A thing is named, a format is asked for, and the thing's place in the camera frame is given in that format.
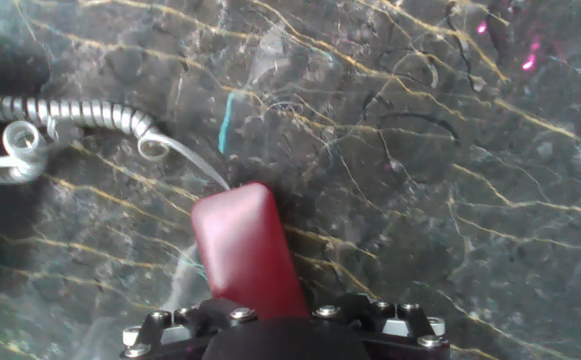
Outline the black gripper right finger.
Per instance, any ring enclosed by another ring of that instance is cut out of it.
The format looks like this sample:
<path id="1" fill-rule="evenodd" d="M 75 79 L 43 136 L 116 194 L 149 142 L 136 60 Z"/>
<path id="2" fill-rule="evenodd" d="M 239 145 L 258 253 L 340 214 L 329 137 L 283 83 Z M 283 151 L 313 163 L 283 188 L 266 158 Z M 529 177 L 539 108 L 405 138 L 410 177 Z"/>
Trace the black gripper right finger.
<path id="1" fill-rule="evenodd" d="M 417 303 L 395 304 L 346 293 L 314 309 L 316 324 L 359 359 L 448 360 L 445 322 Z"/>

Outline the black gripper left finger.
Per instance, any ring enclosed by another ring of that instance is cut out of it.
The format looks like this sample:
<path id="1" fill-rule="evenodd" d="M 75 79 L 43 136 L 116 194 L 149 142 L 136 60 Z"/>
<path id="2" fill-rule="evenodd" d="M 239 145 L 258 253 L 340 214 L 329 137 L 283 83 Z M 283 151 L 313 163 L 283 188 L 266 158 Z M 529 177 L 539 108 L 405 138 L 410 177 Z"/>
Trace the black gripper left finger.
<path id="1" fill-rule="evenodd" d="M 257 320 L 254 308 L 224 298 L 207 299 L 172 312 L 154 310 L 141 325 L 122 331 L 124 349 L 119 358 L 202 360 L 220 332 Z"/>

